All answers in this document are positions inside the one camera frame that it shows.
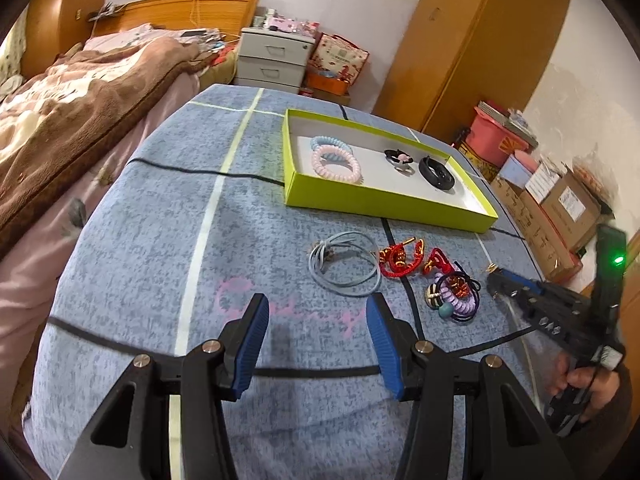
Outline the person's right hand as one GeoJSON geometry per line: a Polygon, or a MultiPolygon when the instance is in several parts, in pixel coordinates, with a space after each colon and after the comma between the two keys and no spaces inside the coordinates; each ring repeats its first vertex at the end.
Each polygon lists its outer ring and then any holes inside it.
{"type": "Polygon", "coordinates": [[[579,416],[580,422],[586,422],[614,399],[620,388],[620,375],[606,368],[596,370],[594,367],[581,367],[570,370],[570,356],[560,352],[554,360],[548,393],[557,396],[568,386],[590,392],[589,403],[579,416]]]}

